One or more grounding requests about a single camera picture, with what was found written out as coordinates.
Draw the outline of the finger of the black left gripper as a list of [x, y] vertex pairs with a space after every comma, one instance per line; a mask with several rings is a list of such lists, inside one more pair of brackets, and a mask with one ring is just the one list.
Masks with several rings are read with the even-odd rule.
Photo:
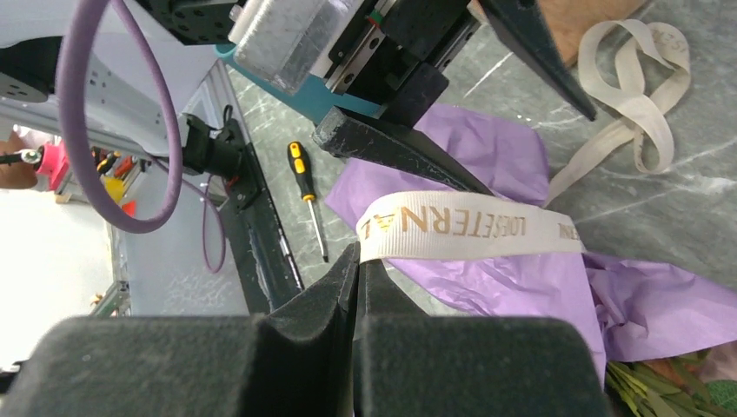
[[536, 1], [480, 0], [479, 5], [499, 40], [545, 84], [588, 120], [596, 107], [561, 59]]
[[481, 180], [419, 130], [333, 107], [312, 134], [334, 156], [355, 158], [442, 183], [454, 190], [491, 195]]

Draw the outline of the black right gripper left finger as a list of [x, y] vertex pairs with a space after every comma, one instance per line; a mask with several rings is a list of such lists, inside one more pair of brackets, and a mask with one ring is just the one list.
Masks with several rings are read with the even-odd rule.
[[4, 416], [350, 416], [357, 243], [271, 314], [78, 316], [39, 342]]

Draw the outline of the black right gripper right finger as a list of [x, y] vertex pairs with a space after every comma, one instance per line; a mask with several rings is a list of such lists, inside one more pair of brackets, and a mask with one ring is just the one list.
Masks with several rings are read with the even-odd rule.
[[380, 261], [358, 270], [358, 416], [609, 416], [588, 346], [545, 317], [431, 316]]

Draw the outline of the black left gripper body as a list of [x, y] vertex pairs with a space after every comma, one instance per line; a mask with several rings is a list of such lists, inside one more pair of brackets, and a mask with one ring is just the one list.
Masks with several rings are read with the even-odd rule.
[[320, 122], [333, 107], [413, 125], [480, 27], [466, 1], [241, 1], [229, 63]]

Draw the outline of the beige ribbon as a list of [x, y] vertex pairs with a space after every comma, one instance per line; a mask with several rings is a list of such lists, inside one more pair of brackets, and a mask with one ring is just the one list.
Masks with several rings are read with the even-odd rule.
[[[582, 37], [578, 73], [583, 89], [618, 112], [619, 118], [586, 142], [550, 183], [555, 198], [599, 165], [620, 146], [631, 143], [637, 169], [648, 173], [642, 158], [645, 140], [655, 146], [656, 174], [674, 158], [674, 136], [666, 113], [691, 83], [689, 45], [667, 23], [628, 19], [621, 27], [629, 40], [616, 52], [618, 85], [601, 76], [596, 54], [615, 27], [606, 21]], [[584, 245], [573, 221], [546, 207], [460, 191], [410, 191], [373, 201], [355, 226], [361, 261], [379, 259], [480, 260], [509, 255], [581, 253]]]

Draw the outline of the purple flower bouquet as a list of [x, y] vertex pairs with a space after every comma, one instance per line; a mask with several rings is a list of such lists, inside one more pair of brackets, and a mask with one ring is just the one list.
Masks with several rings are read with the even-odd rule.
[[[548, 196], [547, 154], [532, 129], [446, 105], [417, 127], [494, 192], [536, 207]], [[691, 272], [595, 253], [395, 267], [466, 313], [571, 322], [636, 416], [736, 413], [736, 295]]]

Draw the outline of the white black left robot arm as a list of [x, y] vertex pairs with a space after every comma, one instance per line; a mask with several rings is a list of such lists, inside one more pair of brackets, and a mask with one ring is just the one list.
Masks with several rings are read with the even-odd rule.
[[[166, 155], [166, 122], [150, 98], [94, 54], [104, 1], [4, 1], [1, 95], [55, 98], [63, 110], [121, 128]], [[319, 146], [452, 189], [487, 187], [415, 124], [448, 87], [444, 70], [478, 30], [468, 1], [135, 1], [189, 70], [195, 47], [232, 67], [316, 125]]]

